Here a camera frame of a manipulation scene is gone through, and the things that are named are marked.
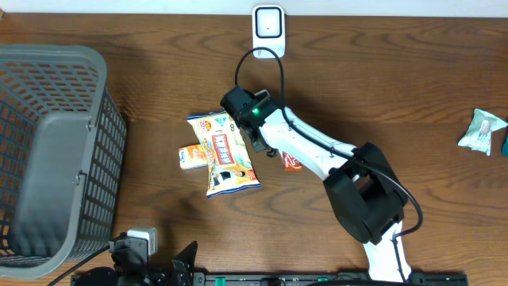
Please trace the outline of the yellow white wipes packet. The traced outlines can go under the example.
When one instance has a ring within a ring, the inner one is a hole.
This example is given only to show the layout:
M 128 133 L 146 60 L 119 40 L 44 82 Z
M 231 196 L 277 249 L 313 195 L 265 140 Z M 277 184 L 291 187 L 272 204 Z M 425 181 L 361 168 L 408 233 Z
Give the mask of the yellow white wipes packet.
M 244 139 L 230 115 L 224 111 L 192 114 L 187 121 L 206 154 L 207 197 L 260 186 Z

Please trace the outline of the red chocolate bar wrapper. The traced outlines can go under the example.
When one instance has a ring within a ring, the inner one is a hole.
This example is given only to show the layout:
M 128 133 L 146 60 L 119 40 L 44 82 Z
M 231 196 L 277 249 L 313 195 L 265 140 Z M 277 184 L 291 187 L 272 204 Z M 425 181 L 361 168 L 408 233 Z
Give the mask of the red chocolate bar wrapper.
M 302 171 L 302 165 L 298 160 L 292 157 L 290 154 L 282 152 L 281 153 L 282 161 L 283 161 L 283 170 L 285 172 L 300 172 Z

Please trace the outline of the orange white snack packet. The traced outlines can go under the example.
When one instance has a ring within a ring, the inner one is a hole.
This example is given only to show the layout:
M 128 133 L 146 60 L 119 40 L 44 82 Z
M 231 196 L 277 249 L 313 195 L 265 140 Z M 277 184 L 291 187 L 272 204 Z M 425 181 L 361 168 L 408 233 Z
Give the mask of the orange white snack packet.
M 208 159 L 204 148 L 200 144 L 179 148 L 179 165 L 182 170 L 207 166 Z

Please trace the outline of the mint green wipes pack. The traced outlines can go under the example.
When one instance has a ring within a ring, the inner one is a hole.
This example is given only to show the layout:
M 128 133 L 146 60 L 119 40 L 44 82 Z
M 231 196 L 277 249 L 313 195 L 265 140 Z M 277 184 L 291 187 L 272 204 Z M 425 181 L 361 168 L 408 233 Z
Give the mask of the mint green wipes pack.
M 491 135 L 493 132 L 506 128 L 507 123 L 501 118 L 475 108 L 473 119 L 466 131 L 465 135 L 459 139 L 457 145 L 467 147 L 473 151 L 491 154 Z

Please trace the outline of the blue Listerine mouthwash bottle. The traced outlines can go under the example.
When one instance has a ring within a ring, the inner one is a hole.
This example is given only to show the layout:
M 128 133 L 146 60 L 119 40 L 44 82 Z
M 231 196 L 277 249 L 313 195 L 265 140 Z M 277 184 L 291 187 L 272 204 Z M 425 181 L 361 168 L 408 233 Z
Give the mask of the blue Listerine mouthwash bottle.
M 506 140 L 505 140 L 504 144 L 502 145 L 502 154 L 505 157 L 508 157 L 508 137 L 507 136 L 506 136 Z

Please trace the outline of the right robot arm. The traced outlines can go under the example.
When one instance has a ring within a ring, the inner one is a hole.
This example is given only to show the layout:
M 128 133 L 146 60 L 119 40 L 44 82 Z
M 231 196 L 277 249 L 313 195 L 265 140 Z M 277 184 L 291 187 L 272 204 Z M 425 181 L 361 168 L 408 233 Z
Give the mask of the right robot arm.
M 223 97 L 221 106 L 256 151 L 288 153 L 321 179 L 337 221 L 363 245 L 372 280 L 409 281 L 402 220 L 405 205 L 417 201 L 377 146 L 356 147 L 335 140 L 266 91 L 254 95 L 237 88 Z

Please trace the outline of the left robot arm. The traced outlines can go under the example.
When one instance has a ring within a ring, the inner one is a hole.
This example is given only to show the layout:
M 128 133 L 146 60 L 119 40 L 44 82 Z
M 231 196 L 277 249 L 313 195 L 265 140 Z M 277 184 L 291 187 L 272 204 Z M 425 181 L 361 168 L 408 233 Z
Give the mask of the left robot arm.
M 110 241 L 114 266 L 97 267 L 71 277 L 75 286 L 193 286 L 198 243 L 193 241 L 172 261 L 172 267 L 154 268 L 148 254 L 149 240 L 120 236 Z

